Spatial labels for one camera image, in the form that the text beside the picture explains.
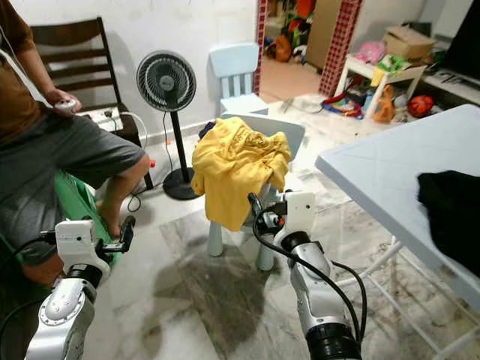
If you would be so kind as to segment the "pink bag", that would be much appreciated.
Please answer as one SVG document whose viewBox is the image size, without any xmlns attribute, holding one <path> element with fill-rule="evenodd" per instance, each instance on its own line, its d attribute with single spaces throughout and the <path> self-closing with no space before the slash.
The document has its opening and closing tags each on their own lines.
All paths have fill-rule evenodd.
<svg viewBox="0 0 480 360">
<path fill-rule="evenodd" d="M 387 55 L 386 43 L 381 40 L 364 42 L 353 55 L 357 61 L 378 66 L 384 55 Z"/>
</svg>

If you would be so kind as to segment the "white television console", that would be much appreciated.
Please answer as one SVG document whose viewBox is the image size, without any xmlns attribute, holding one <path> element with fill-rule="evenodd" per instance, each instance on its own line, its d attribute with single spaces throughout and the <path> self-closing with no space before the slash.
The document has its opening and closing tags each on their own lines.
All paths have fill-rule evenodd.
<svg viewBox="0 0 480 360">
<path fill-rule="evenodd" d="M 461 76 L 449 70 L 436 70 L 424 75 L 421 84 L 423 93 L 430 95 L 436 105 L 442 109 L 452 109 L 460 105 L 476 105 L 480 107 L 480 81 Z"/>
</svg>

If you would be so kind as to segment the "large pale blue folding table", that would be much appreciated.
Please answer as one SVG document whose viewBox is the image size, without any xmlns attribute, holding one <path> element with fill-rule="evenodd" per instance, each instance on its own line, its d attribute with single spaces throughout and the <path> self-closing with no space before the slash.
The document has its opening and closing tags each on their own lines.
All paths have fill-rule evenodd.
<svg viewBox="0 0 480 360">
<path fill-rule="evenodd" d="M 462 105 L 421 120 L 329 148 L 319 154 L 316 168 L 349 195 L 391 233 L 386 253 L 358 278 L 340 279 L 338 285 L 374 285 L 388 299 L 435 354 L 446 360 L 468 343 L 480 340 L 480 277 L 433 244 L 428 213 L 417 200 L 417 175 L 457 170 L 480 176 L 480 107 Z M 473 328 L 447 346 L 439 346 L 414 322 L 410 312 L 381 283 L 373 279 L 382 265 L 400 255 L 418 275 L 453 301 L 474 322 Z"/>
</svg>

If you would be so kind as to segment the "green toy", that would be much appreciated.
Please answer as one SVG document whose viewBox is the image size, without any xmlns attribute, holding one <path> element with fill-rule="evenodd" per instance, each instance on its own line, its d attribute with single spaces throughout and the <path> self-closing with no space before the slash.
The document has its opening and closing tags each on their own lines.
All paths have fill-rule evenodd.
<svg viewBox="0 0 480 360">
<path fill-rule="evenodd" d="M 377 65 L 375 65 L 374 75 L 390 77 L 404 72 L 404 70 L 410 68 L 410 66 L 411 63 L 406 61 L 405 58 L 387 54 L 377 62 Z"/>
</svg>

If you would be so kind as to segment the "person's left hand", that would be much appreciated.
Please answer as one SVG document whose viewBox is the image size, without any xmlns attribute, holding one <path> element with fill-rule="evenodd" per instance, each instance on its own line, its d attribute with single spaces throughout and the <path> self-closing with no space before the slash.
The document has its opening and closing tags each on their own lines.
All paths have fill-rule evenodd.
<svg viewBox="0 0 480 360">
<path fill-rule="evenodd" d="M 79 110 L 81 110 L 81 107 L 82 107 L 82 104 L 81 102 L 76 99 L 75 96 L 73 96 L 72 94 L 70 93 L 67 93 L 66 91 L 62 91 L 61 89 L 58 89 L 58 88 L 53 88 L 52 90 L 48 90 L 48 91 L 45 91 L 44 93 L 44 97 L 45 99 L 47 100 L 47 102 L 52 105 L 52 109 L 55 110 L 55 113 L 58 113 L 60 116 L 75 116 L 76 113 L 78 113 Z M 73 114 L 70 114 L 70 113 L 66 113 L 66 112 L 63 112 L 63 111 L 58 111 L 56 108 L 55 108 L 55 105 L 59 102 L 59 101 L 63 101 L 63 100 L 67 100 L 68 98 L 74 98 L 78 101 L 79 105 L 76 107 L 76 112 L 73 113 Z"/>
</svg>

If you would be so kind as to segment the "brown cardboard box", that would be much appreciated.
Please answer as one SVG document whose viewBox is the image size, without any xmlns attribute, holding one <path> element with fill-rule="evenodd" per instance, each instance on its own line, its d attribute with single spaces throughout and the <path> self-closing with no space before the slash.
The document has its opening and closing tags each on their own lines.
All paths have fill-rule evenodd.
<svg viewBox="0 0 480 360">
<path fill-rule="evenodd" d="M 405 26 L 388 27 L 382 41 L 388 54 L 404 58 L 408 62 L 429 57 L 435 44 L 434 39 Z"/>
</svg>

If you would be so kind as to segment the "black garment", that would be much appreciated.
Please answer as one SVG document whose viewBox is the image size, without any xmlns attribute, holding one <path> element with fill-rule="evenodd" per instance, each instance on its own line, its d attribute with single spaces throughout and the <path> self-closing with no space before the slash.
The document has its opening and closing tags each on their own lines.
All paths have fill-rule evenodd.
<svg viewBox="0 0 480 360">
<path fill-rule="evenodd" d="M 417 182 L 436 249 L 480 278 L 480 177 L 446 170 Z"/>
</svg>

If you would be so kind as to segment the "colourful strapped bag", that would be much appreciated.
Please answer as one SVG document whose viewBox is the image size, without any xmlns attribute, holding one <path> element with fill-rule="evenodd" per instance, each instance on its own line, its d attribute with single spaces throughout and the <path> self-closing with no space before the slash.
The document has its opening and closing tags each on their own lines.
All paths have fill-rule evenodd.
<svg viewBox="0 0 480 360">
<path fill-rule="evenodd" d="M 323 110 L 339 116 L 347 116 L 351 118 L 364 118 L 367 116 L 367 100 L 373 96 L 370 90 L 351 87 L 344 92 L 322 101 Z"/>
</svg>

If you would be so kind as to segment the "orange bag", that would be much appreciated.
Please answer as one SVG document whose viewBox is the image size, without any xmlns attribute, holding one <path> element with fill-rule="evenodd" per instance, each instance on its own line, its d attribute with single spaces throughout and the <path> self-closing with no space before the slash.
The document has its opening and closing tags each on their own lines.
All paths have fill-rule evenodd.
<svg viewBox="0 0 480 360">
<path fill-rule="evenodd" d="M 277 62 L 303 62 L 310 31 L 310 7 L 301 12 L 301 0 L 268 0 L 265 55 Z"/>
</svg>

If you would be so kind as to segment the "white toy shelf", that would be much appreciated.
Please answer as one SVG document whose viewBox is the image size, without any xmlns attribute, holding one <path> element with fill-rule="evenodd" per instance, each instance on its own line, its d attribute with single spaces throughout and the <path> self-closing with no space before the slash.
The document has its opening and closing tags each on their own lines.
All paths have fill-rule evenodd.
<svg viewBox="0 0 480 360">
<path fill-rule="evenodd" d="M 363 59 L 357 58 L 356 55 L 349 53 L 345 55 L 345 64 L 343 65 L 342 72 L 340 72 L 339 82 L 334 91 L 334 95 L 339 96 L 345 93 L 352 75 L 360 75 L 370 81 L 378 79 L 379 82 L 375 85 L 373 95 L 371 95 L 373 99 L 368 100 L 366 105 L 364 105 L 364 116 L 366 116 L 371 111 L 380 109 L 380 99 L 388 85 L 409 81 L 406 96 L 412 98 L 426 68 L 425 65 L 421 65 L 408 66 L 401 70 L 387 71 L 380 69 L 376 64 L 367 63 L 363 61 Z"/>
</svg>

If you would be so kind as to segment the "yellow printed shirt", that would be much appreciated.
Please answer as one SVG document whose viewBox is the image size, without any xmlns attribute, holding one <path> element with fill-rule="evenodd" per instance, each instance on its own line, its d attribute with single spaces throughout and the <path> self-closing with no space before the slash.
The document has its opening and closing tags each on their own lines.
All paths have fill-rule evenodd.
<svg viewBox="0 0 480 360">
<path fill-rule="evenodd" d="M 284 189 L 292 158 L 282 131 L 264 135 L 239 117 L 220 118 L 196 144 L 191 186 L 205 196 L 210 222 L 240 231 L 251 212 L 248 195 L 266 183 Z"/>
</svg>

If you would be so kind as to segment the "white power strip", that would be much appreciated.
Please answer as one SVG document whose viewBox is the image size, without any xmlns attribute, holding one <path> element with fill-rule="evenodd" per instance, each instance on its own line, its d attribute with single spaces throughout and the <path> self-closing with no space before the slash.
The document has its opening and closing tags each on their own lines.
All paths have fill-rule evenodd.
<svg viewBox="0 0 480 360">
<path fill-rule="evenodd" d="M 134 114 L 120 110 L 119 107 L 103 107 L 78 113 L 79 116 L 97 124 L 100 129 L 109 133 L 120 133 L 125 129 L 124 120 L 133 120 Z"/>
</svg>

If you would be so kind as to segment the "dark wooden chair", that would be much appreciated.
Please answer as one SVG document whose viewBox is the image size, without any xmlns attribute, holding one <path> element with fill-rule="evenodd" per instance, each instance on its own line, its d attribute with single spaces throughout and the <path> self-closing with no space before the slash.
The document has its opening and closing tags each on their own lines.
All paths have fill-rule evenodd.
<svg viewBox="0 0 480 360">
<path fill-rule="evenodd" d="M 111 55 L 104 21 L 97 17 L 59 25 L 32 26 L 34 43 L 55 86 L 79 97 L 81 109 L 72 122 L 92 126 L 142 148 L 140 130 L 133 120 L 124 120 L 124 130 L 110 133 L 78 113 L 119 107 L 129 111 L 121 97 L 116 66 Z"/>
</svg>

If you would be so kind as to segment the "brown wooden board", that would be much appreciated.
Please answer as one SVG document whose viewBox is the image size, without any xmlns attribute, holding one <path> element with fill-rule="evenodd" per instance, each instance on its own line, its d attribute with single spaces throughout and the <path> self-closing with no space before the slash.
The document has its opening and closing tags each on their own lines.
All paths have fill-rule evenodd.
<svg viewBox="0 0 480 360">
<path fill-rule="evenodd" d="M 332 39 L 342 0 L 313 0 L 310 33 L 307 38 L 306 62 L 321 71 L 332 47 Z"/>
</svg>

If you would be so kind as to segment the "black flat television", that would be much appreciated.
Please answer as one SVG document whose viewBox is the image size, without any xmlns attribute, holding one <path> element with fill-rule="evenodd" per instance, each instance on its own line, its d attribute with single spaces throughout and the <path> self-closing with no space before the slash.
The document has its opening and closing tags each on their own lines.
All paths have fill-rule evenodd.
<svg viewBox="0 0 480 360">
<path fill-rule="evenodd" d="M 435 26 L 451 38 L 441 68 L 480 83 L 480 0 L 445 0 Z"/>
</svg>

